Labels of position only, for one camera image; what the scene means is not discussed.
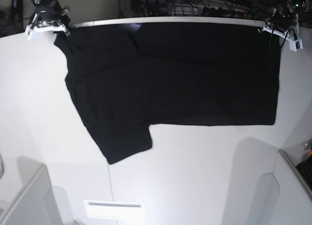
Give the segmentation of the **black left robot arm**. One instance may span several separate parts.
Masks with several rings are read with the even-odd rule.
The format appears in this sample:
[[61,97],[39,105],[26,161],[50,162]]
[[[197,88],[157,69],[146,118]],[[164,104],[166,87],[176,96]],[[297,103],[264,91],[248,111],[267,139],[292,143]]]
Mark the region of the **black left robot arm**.
[[270,29],[288,31],[297,22],[298,15],[307,12],[309,7],[309,0],[279,0],[265,23]]

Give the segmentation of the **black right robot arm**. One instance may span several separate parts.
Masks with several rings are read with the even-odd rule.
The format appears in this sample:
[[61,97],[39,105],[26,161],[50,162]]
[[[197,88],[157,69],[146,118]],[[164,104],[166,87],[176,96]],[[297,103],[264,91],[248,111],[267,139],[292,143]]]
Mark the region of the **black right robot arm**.
[[69,6],[61,7],[58,0],[31,0],[34,12],[30,18],[30,26],[33,29],[48,26],[69,26],[70,18],[66,15],[70,11]]

